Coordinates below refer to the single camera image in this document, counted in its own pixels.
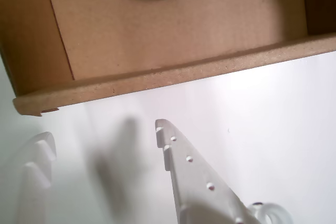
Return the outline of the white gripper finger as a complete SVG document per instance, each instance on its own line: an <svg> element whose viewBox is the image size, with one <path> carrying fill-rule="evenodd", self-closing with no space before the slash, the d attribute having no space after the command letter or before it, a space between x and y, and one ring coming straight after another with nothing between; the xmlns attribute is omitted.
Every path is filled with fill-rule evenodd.
<svg viewBox="0 0 336 224"><path fill-rule="evenodd" d="M158 119L155 129L179 223L259 222L174 124Z"/></svg>
<svg viewBox="0 0 336 224"><path fill-rule="evenodd" d="M15 223L46 223L46 199L52 185L52 163L57 159L50 132L30 138L16 153L14 167L19 178Z"/></svg>

